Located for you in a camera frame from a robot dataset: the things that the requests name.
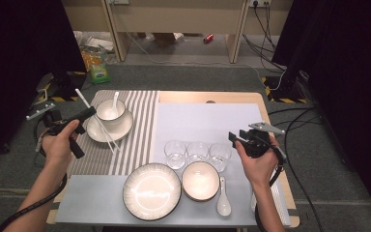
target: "black curtain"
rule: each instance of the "black curtain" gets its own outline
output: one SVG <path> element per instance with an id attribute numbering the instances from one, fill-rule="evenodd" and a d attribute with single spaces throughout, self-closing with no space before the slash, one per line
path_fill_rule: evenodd
<path id="1" fill-rule="evenodd" d="M 274 60 L 308 72 L 338 148 L 371 195 L 371 4 L 326 0 L 329 14 L 318 17 L 321 25 L 309 35 L 318 5 L 310 11 L 304 2 L 294 1 Z M 309 38 L 311 46 L 300 47 Z"/>
<path id="2" fill-rule="evenodd" d="M 68 78 L 67 71 L 86 69 L 61 1 L 0 0 L 0 149 L 25 120 L 42 77 Z"/>

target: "human hand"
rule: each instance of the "human hand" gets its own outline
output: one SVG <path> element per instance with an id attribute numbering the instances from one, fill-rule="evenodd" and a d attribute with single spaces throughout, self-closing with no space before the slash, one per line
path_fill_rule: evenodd
<path id="1" fill-rule="evenodd" d="M 279 146 L 272 136 L 270 136 L 270 142 L 273 146 Z M 246 154 L 240 141 L 237 140 L 235 144 L 243 163 L 243 172 L 251 185 L 253 187 L 269 186 L 272 172 L 278 165 L 278 159 L 273 149 L 269 148 L 263 156 L 254 159 Z"/>
<path id="2" fill-rule="evenodd" d="M 74 130 L 78 125 L 79 121 L 73 120 L 68 123 L 58 135 L 45 135 L 43 137 L 42 147 L 46 153 L 45 166 L 56 166 L 66 170 L 71 162 L 69 138 L 77 138 L 77 134 Z"/>

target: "white ceramic spoon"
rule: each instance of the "white ceramic spoon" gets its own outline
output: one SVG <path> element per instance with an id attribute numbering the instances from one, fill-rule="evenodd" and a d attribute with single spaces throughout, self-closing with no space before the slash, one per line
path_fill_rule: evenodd
<path id="1" fill-rule="evenodd" d="M 225 193 L 225 178 L 219 177 L 219 183 L 221 193 L 219 195 L 218 203 L 216 204 L 216 210 L 222 216 L 229 216 L 231 214 L 231 205 L 228 201 L 227 194 Z"/>
<path id="2" fill-rule="evenodd" d="M 115 115 L 115 117 L 117 117 L 119 115 L 119 112 L 117 111 L 117 98 L 119 98 L 119 92 L 118 91 L 116 91 L 114 93 L 113 106 L 112 106 L 113 107 L 113 111 L 111 111 L 111 112 L 113 112 L 113 114 Z"/>
<path id="3" fill-rule="evenodd" d="M 113 98 L 113 108 L 116 108 L 117 98 L 119 98 L 119 92 L 116 91 L 116 93 L 114 93 L 114 98 Z"/>

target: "white plate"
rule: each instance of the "white plate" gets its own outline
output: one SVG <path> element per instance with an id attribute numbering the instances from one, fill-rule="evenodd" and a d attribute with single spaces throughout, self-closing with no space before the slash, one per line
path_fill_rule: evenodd
<path id="1" fill-rule="evenodd" d="M 204 161 L 193 162 L 183 172 L 185 195 L 195 201 L 207 201 L 218 192 L 219 175 L 215 168 Z"/>
<path id="2" fill-rule="evenodd" d="M 123 187 L 126 208 L 135 217 L 156 220 L 170 214 L 180 201 L 182 184 L 177 174 L 161 163 L 135 169 Z"/>
<path id="3" fill-rule="evenodd" d="M 113 140 L 124 138 L 126 135 L 128 135 L 128 132 L 133 126 L 133 116 L 130 111 L 126 110 L 122 117 L 122 122 L 119 125 L 114 126 L 114 128 L 107 129 Z M 98 142 L 107 142 L 107 139 L 104 136 L 98 121 L 94 117 L 89 119 L 86 131 L 93 140 Z"/>

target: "plate rim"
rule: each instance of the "plate rim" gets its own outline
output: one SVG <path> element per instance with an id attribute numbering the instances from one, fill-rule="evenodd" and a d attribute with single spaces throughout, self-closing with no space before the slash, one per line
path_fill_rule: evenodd
<path id="1" fill-rule="evenodd" d="M 164 216 L 162 217 L 158 217 L 158 218 L 152 218 L 152 219 L 145 219 L 145 218 L 142 218 L 142 217 L 138 217 L 136 216 L 127 206 L 126 204 L 126 200 L 125 200 L 125 188 L 126 188 L 126 183 L 128 182 L 129 178 L 132 176 L 132 174 L 137 171 L 138 169 L 140 168 L 144 168 L 145 166 L 148 166 L 148 165 L 151 165 L 151 164 L 157 164 L 157 165 L 161 165 L 161 166 L 164 166 L 166 167 L 168 170 L 170 170 L 171 173 L 173 173 L 177 178 L 176 180 L 178 181 L 179 185 L 180 185 L 180 194 L 179 194 L 179 198 L 177 199 L 177 202 L 176 204 L 174 205 L 173 209 L 171 209 L 167 214 L 165 214 Z M 165 218 L 167 217 L 168 215 L 170 215 L 176 208 L 177 206 L 179 205 L 180 203 L 180 200 L 183 196 L 183 191 L 182 191 L 182 181 L 180 179 L 180 177 L 177 175 L 177 173 L 171 168 L 169 167 L 168 165 L 164 164 L 164 163 L 160 163 L 160 162 L 149 162 L 149 163 L 146 163 L 146 164 L 143 164 L 143 165 L 140 165 L 139 167 L 137 167 L 136 169 L 134 169 L 129 175 L 128 177 L 126 178 L 125 180 L 125 183 L 123 184 L 123 189 L 122 189 L 122 198 L 123 198 L 123 203 L 125 204 L 125 207 L 126 209 L 128 210 L 129 213 L 131 213 L 135 218 L 138 218 L 138 219 L 141 219 L 141 220 L 147 220 L 147 221 L 154 221 L 154 220 L 160 220 L 162 218 Z"/>
<path id="2" fill-rule="evenodd" d="M 129 132 L 131 131 L 131 129 L 133 128 L 133 125 L 134 125 L 134 117 L 133 117 L 133 115 L 132 115 L 132 113 L 131 113 L 129 110 L 126 110 L 125 113 L 123 114 L 123 116 L 126 115 L 126 114 L 127 114 L 128 117 L 130 118 L 131 125 L 130 125 L 128 131 L 126 131 L 125 134 L 124 134 L 123 136 L 120 136 L 120 137 L 114 139 L 113 141 L 119 141 L 119 140 L 122 140 L 123 138 L 125 138 L 125 137 L 128 135 L 128 133 L 129 133 Z M 89 127 L 89 125 L 91 124 L 91 122 L 94 122 L 94 121 L 92 121 L 92 120 L 93 120 L 93 117 L 96 117 L 96 116 L 92 116 L 92 117 L 89 119 L 89 121 L 87 122 L 87 125 L 86 125 L 86 131 L 87 131 L 87 134 L 88 134 L 88 136 L 89 136 L 91 139 L 93 139 L 93 140 L 95 140 L 95 141 L 97 141 L 97 142 L 100 142 L 100 143 L 106 143 L 107 140 L 106 140 L 106 141 L 100 141 L 99 139 L 95 139 L 94 137 L 92 137 L 92 136 L 90 135 L 89 130 L 87 130 L 87 128 Z"/>

